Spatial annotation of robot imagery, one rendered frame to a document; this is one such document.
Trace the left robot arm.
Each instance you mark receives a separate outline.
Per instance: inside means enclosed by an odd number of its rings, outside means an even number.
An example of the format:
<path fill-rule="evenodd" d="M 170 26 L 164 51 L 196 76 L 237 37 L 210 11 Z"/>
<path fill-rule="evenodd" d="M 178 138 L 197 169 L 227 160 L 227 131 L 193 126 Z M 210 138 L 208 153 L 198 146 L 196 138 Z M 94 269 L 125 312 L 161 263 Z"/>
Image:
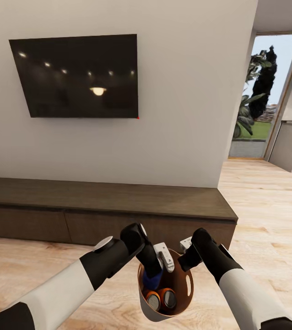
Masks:
<path fill-rule="evenodd" d="M 96 291 L 136 256 L 149 279 L 174 263 L 164 242 L 151 245 L 142 224 L 121 231 L 120 240 L 109 236 L 43 284 L 21 296 L 0 312 L 0 330 L 57 330 Z"/>

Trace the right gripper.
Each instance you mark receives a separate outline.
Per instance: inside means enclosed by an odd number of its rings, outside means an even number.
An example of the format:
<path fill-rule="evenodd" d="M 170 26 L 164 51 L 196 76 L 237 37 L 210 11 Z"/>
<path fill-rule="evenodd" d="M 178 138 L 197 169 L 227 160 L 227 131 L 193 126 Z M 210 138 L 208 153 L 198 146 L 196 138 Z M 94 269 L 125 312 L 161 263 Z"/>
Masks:
<path fill-rule="evenodd" d="M 198 266 L 202 260 L 194 258 L 189 248 L 186 253 L 181 254 L 181 256 L 178 258 L 178 262 L 180 263 L 182 270 L 187 272 L 191 268 Z"/>

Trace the trash can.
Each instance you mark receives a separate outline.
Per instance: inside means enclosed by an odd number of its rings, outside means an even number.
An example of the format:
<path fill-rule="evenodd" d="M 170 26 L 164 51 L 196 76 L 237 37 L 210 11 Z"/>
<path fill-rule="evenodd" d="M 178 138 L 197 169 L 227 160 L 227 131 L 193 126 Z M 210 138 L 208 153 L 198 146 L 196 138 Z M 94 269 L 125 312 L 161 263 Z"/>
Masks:
<path fill-rule="evenodd" d="M 168 251 L 171 254 L 174 263 L 174 270 L 169 273 L 163 262 L 161 255 L 158 257 L 162 261 L 162 274 L 160 277 L 160 282 L 157 287 L 157 290 L 154 292 L 157 293 L 159 289 L 170 288 L 174 291 L 177 296 L 177 303 L 173 310 L 154 310 L 154 308 L 147 303 L 142 294 L 146 292 L 144 283 L 142 282 L 144 269 L 142 263 L 139 265 L 138 269 L 138 285 L 140 293 L 140 303 L 143 314 L 152 322 L 160 322 L 175 316 L 178 316 L 186 311 L 190 306 L 193 297 L 194 297 L 194 279 L 191 270 L 184 272 L 181 268 L 178 258 L 181 256 L 179 252 L 175 252 L 172 249 L 168 248 Z M 186 276 L 189 276 L 191 283 L 191 294 L 188 296 L 188 283 Z"/>

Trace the can of soda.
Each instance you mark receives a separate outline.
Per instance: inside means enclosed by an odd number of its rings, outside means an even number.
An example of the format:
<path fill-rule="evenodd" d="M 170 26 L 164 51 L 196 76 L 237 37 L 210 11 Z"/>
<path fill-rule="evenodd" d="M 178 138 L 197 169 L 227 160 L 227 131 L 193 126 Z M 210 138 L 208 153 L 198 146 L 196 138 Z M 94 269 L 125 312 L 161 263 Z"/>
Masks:
<path fill-rule="evenodd" d="M 158 261 L 159 261 L 160 266 L 162 268 L 161 259 L 158 258 Z M 160 274 L 154 276 L 152 279 L 149 279 L 146 275 L 146 271 L 144 270 L 144 275 L 143 275 L 143 279 L 142 279 L 142 282 L 144 283 L 144 286 L 150 291 L 156 290 L 158 285 L 159 285 L 159 282 L 160 282 L 161 274 L 162 274 L 162 272 Z"/>
<path fill-rule="evenodd" d="M 160 303 L 160 295 L 158 295 L 156 292 L 150 291 L 147 288 L 145 288 L 147 291 L 145 291 L 142 296 L 144 297 L 144 299 L 147 301 L 148 304 L 150 304 L 154 310 L 163 310 L 160 309 L 161 308 L 161 303 Z M 157 290 L 157 289 L 156 289 Z M 161 289 L 160 289 L 161 290 Z M 159 290 L 158 290 L 159 291 Z M 157 292 L 158 292 L 157 291 Z"/>
<path fill-rule="evenodd" d="M 170 288 L 163 288 L 157 292 L 160 295 L 161 308 L 163 310 L 173 310 L 177 303 L 177 296 Z"/>

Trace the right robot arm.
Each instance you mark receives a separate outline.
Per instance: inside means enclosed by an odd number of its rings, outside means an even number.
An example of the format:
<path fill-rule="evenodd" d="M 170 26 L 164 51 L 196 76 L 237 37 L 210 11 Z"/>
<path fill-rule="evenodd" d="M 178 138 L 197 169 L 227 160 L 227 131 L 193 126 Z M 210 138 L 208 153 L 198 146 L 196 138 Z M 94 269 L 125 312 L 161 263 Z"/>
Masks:
<path fill-rule="evenodd" d="M 203 227 L 180 242 L 184 272 L 205 263 L 220 287 L 240 330 L 292 330 L 292 316 L 276 303 Z"/>

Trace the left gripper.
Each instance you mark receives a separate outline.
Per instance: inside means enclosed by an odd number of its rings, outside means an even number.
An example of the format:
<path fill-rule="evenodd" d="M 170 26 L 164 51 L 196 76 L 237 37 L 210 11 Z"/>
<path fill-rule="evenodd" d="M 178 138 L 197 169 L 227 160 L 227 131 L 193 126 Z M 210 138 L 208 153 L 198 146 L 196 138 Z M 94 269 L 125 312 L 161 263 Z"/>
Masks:
<path fill-rule="evenodd" d="M 149 279 L 152 279 L 154 276 L 160 274 L 162 272 L 162 268 L 158 261 L 157 255 L 153 248 L 153 245 L 150 245 L 151 249 L 146 258 L 139 259 L 139 261 L 145 267 L 146 275 Z"/>

